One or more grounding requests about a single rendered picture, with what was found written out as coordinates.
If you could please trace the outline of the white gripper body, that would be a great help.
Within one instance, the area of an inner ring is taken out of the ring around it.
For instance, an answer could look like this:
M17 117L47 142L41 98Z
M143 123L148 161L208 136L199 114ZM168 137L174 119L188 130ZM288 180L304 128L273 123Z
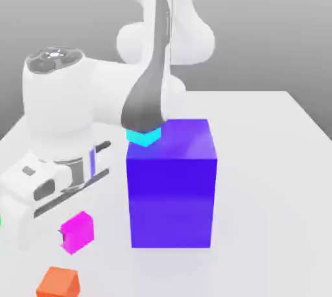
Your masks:
M85 202L72 200L74 196L91 187L109 174L109 168L103 169L86 183L74 187L56 188L53 179L47 180L37 188L37 198L24 210L21 218L22 228L18 243L26 247L39 240L43 233L49 232L61 220L67 220L70 212L76 212Z

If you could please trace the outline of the small magenta cube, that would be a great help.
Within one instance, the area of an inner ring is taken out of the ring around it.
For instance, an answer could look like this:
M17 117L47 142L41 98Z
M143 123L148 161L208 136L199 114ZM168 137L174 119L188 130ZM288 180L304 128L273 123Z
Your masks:
M74 254L94 240L93 218L85 211L63 223L59 232L62 234L62 248Z

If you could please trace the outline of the small orange cube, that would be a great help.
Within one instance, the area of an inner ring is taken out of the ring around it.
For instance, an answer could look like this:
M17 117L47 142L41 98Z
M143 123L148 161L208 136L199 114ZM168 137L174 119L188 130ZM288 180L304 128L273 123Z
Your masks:
M78 297L80 282L76 270L49 267L36 289L37 297Z

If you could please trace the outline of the small cyan cube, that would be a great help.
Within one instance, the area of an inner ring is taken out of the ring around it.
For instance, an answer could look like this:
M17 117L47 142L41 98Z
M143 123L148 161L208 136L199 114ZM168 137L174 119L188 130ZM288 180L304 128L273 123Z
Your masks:
M153 129L147 133L136 132L126 129L126 139L141 147L148 147L161 137L161 127Z

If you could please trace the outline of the large blue box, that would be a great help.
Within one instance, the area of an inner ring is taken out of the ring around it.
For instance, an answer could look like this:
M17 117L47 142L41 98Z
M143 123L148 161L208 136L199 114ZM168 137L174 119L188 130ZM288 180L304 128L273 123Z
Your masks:
M150 146L130 143L126 175L132 247L210 247L217 163L207 119L169 120Z

